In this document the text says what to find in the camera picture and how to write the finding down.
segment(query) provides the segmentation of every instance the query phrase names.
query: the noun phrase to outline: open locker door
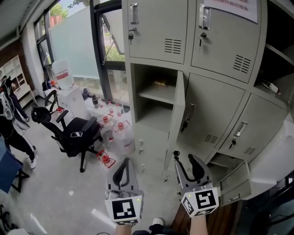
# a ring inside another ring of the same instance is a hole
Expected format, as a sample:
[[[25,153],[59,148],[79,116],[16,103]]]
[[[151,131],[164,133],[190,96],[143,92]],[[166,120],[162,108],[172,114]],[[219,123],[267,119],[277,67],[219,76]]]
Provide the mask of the open locker door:
[[[185,111],[185,87],[184,87],[184,75],[182,71],[178,71],[178,77],[175,88],[175,100],[172,112],[172,118],[170,123],[170,133],[168,137],[167,150],[164,161],[164,170],[162,176],[165,176],[167,169],[169,168],[171,157],[175,148],[176,140],[181,128],[181,122]]]

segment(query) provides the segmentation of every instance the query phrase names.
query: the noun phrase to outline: locker vent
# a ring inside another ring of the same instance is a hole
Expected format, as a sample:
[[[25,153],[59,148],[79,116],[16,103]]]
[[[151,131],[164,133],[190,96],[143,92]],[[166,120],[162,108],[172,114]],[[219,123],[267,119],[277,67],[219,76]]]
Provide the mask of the locker vent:
[[[210,134],[208,134],[207,136],[206,136],[206,138],[205,138],[205,142],[209,142],[209,143],[211,143],[211,144],[214,144],[216,141],[217,141],[217,139],[218,139],[219,137],[217,137],[217,136],[214,136],[214,135],[210,135]]]
[[[233,68],[243,73],[248,73],[250,63],[251,63],[251,60],[246,59],[242,56],[236,55]]]
[[[165,39],[164,40],[164,51],[168,53],[180,54],[181,53],[181,40],[176,39]]]
[[[255,151],[254,148],[248,148],[248,149],[245,150],[244,153],[245,153],[245,154],[249,154],[249,155],[251,155],[254,151]]]

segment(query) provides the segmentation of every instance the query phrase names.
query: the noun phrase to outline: window frame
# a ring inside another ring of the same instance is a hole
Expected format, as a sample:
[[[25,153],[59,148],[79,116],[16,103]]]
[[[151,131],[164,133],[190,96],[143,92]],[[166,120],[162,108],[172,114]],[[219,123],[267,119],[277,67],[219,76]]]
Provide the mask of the window frame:
[[[43,11],[43,13],[34,23],[36,44],[38,48],[40,62],[43,67],[43,71],[45,75],[45,81],[48,81],[50,79],[47,69],[52,68],[52,64],[43,65],[41,51],[40,51],[40,43],[46,40],[49,56],[50,56],[51,62],[53,63],[54,55],[53,55],[53,50],[52,50],[50,36],[49,36],[50,9],[54,7],[55,4],[58,3],[59,1],[60,0],[53,1],[53,3],[50,4],[50,6]],[[101,88],[103,92],[103,97],[99,94],[96,94],[96,95],[102,97],[105,100],[105,102],[118,101],[116,99],[113,99],[107,70],[125,71],[125,62],[122,62],[122,61],[105,61],[104,62],[103,53],[105,54],[105,45],[104,45],[103,34],[99,30],[100,28],[99,19],[100,17],[102,17],[103,13],[119,10],[119,9],[122,9],[121,0],[109,0],[103,3],[99,3],[98,5],[95,5],[95,6],[94,6],[94,0],[90,0],[90,22],[91,22],[93,46],[94,46],[96,65],[97,65],[100,84],[101,84]],[[39,36],[38,22],[41,20],[42,17],[44,17],[45,34],[37,38],[37,36]]]

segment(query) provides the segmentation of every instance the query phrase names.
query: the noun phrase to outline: tree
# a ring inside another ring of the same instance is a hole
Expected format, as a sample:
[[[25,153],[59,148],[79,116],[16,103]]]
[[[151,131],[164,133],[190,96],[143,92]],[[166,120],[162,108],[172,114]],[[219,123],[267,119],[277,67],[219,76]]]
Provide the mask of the tree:
[[[73,3],[68,5],[68,8],[73,8],[74,5],[83,3],[84,6],[90,6],[90,0],[73,0]]]
[[[68,17],[68,10],[63,9],[60,3],[55,4],[54,7],[50,9],[50,16],[62,16],[62,19]]]

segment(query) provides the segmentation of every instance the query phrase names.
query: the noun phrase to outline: paper sign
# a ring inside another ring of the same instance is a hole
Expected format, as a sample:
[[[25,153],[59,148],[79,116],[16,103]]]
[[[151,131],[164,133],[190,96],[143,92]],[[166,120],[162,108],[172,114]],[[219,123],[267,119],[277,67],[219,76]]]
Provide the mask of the paper sign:
[[[257,23],[257,0],[204,0],[207,7],[227,11]]]

